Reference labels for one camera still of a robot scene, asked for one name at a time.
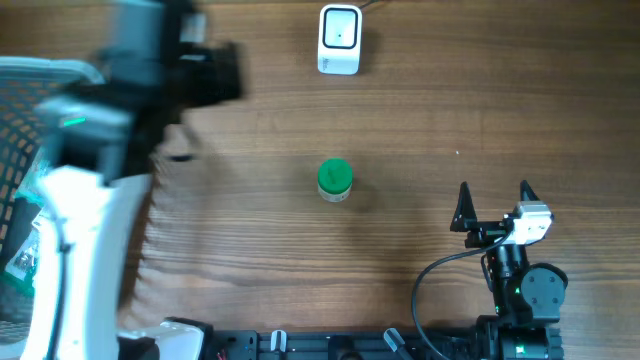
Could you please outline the green lid jar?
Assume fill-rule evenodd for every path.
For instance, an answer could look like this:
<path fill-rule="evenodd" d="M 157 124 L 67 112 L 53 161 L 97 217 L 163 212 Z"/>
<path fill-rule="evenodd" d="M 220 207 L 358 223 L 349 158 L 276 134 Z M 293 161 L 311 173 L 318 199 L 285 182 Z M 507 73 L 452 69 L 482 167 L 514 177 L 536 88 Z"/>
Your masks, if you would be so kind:
<path fill-rule="evenodd" d="M 353 185 L 353 170 L 341 158 L 326 160 L 318 169 L 317 186 L 320 196 L 332 203 L 345 200 Z"/>

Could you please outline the teal wet wipes pack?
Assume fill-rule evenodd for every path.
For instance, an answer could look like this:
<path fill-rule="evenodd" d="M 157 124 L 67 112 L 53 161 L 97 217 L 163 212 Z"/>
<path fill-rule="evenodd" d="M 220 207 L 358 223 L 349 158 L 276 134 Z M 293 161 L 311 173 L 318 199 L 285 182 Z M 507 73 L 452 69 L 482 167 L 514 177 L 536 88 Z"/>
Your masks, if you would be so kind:
<path fill-rule="evenodd" d="M 15 198 L 24 199 L 28 203 L 42 208 L 45 205 L 45 200 L 40 192 L 38 183 L 51 169 L 51 162 L 46 150 L 40 148 L 33 158 L 26 175 L 22 179 L 15 193 Z"/>

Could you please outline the green 3M cloth package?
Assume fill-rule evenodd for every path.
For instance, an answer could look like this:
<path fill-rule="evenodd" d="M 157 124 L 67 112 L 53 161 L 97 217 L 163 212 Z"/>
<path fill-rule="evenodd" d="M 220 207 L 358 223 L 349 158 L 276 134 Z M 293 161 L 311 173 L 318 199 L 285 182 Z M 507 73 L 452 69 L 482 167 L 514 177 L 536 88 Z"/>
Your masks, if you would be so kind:
<path fill-rule="evenodd" d="M 8 261 L 2 279 L 20 294 L 33 297 L 34 277 L 39 262 L 39 238 L 32 233 Z"/>

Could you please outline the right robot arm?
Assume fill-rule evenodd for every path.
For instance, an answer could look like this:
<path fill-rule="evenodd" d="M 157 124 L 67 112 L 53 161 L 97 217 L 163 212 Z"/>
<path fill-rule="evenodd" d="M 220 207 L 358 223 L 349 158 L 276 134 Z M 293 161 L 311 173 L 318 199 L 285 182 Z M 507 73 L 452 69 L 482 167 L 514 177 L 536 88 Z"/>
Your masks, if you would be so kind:
<path fill-rule="evenodd" d="M 469 185 L 462 183 L 450 225 L 467 235 L 465 247 L 481 254 L 481 269 L 495 313 L 480 316 L 471 330 L 471 359 L 562 359 L 560 308 L 567 275 L 549 263 L 532 264 L 527 248 L 546 238 L 554 215 L 527 181 L 520 201 L 496 221 L 477 218 Z"/>

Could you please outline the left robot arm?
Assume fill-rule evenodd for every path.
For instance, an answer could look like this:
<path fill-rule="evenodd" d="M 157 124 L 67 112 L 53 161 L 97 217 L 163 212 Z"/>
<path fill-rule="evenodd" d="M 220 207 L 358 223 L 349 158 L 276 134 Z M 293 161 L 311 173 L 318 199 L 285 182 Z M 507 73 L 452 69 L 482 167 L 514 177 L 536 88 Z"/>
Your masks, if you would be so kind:
<path fill-rule="evenodd" d="M 117 310 L 129 241 L 151 185 L 151 156 L 190 108 L 238 99 L 238 50 L 204 46 L 189 0 L 121 1 L 100 84 L 75 82 L 38 106 L 51 167 L 40 228 L 26 359 L 203 359 L 204 323 L 170 318 L 122 330 Z"/>

